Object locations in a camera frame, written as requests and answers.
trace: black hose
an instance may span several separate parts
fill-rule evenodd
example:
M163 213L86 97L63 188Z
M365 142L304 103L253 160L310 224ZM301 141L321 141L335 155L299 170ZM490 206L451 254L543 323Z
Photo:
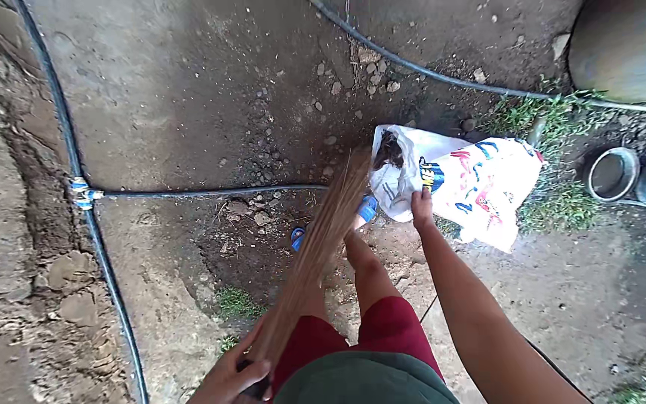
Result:
M320 186L315 184L291 184L283 186L266 186L266 187L251 187L251 188L229 188L229 189L215 189L215 190L181 190L171 192L139 192L132 190L114 190L104 191L104 196L111 198L195 198L202 196L220 196L220 195L240 195L242 193L257 193L257 192L270 192L273 190L306 190L318 189L327 190L328 186Z
M386 50L381 46L376 45L371 40L364 37L360 32L357 32L353 27L350 26L350 24L343 21L343 19L341 19L338 16L338 14L335 14L334 12L332 12L325 4L323 4L321 0L310 0L310 2L314 6L316 6L321 13L323 13L326 17L328 17L328 19L330 19L333 22L333 24L336 24L342 30L347 32L351 37L354 37L356 40L364 44L366 47L380 53L391 62L397 63L413 71L417 71L420 74L424 74L436 80L440 80L444 83L452 84L454 86L473 88L475 90L480 90L480 91L488 91L490 93L502 94L503 96L528 97L528 98L538 98L538 99L554 99L557 97L561 97L560 95L540 94L540 93L533 93L530 91L511 90L509 88L504 88L504 87L486 86L484 84L473 83L471 81L460 80L459 78L452 78L452 77L442 75L440 73L436 73L433 70L426 69L422 66L416 65L415 63L409 60L403 59L400 56L396 55L395 53L389 50ZM646 111L646 105L620 104L616 102L602 101L602 100L597 100L593 98L572 98L571 101L578 104L600 106L602 108L619 108L619 109L630 109L634 111Z
M83 170L81 168L81 161L79 160L79 149L76 144L76 139L74 138L74 129L71 124L69 109L67 107L61 85L59 84L59 78L54 71L52 60L49 57L49 51L47 51L46 45L41 39L41 34L37 29L37 25L31 17L24 0L15 0L15 2L16 7L19 10L19 15L22 16L24 21L24 27L27 32L29 32L31 41L34 44L34 49L36 50L37 57L39 58L39 63L41 63L41 70L44 71L49 82L49 87L54 99L54 105L56 107L57 119L59 120L59 127L61 128L61 132L64 136L66 150L69 155L71 173L75 177L82 177ZM139 394L141 396L140 403L148 404L148 391L146 388L146 381L144 380L144 370L141 366L139 348L136 346L136 339L133 336L133 329L131 328L129 316L126 314L126 307L123 305L123 300L121 299L121 290L119 290L119 286L116 283L116 276L113 274L111 262L109 262L108 255L106 254L106 250L103 246L101 233L99 231L93 209L85 211L85 216L89 232L91 233L94 249L96 251L96 256L99 264L101 264L103 277L106 281L108 291L111 294L111 301L113 306L116 308L116 313L119 315L123 335L126 337L126 343L129 344L129 351L133 362L133 371L136 375Z

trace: large barrel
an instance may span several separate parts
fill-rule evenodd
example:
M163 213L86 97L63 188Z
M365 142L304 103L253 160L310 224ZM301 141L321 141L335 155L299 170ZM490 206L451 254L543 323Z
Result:
M587 0L572 33L575 86L615 101L646 101L646 0Z

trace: broom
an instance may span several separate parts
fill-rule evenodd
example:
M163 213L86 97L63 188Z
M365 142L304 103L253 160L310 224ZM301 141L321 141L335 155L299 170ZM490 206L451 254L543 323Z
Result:
M370 152L359 150L349 156L345 168L333 181L320 213L313 222L313 229L306 233L281 296L265 319L261 334L246 355L246 362L267 359L271 361L271 368L276 368L288 338L298 323L298 307L307 299L305 292L311 285L319 283L324 268L350 230L363 190L367 186L368 170ZM244 393L260 399L265 387L267 385L259 385L256 389L250 392L246 390ZM250 401L251 399L244 395L236 400L237 403Z

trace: blue sandal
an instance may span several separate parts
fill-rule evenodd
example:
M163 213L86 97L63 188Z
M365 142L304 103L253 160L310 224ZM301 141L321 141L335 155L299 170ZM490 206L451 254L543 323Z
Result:
M367 195L363 197L363 202L360 203L358 207L358 214L365 220L365 223L368 223L375 217L376 211L378 209L378 201L372 195ZM296 253L301 249L303 244L303 236L306 235L306 229L302 227L296 227L291 232L291 248Z

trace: hand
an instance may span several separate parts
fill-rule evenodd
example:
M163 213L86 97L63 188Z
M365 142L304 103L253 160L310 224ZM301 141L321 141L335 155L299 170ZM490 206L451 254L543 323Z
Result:
M422 192L417 190L413 192L413 198L410 202L413 209L413 226L420 231L426 226L435 225L433 220L433 199L430 190L423 188Z
M220 357L187 404L230 404L243 390L271 372L269 361L255 362L240 373L236 372L236 364L241 361L243 353L256 341L264 325L264 318L265 316L258 320L253 331L243 341ZM264 394L264 401L269 399L271 399L270 388Z

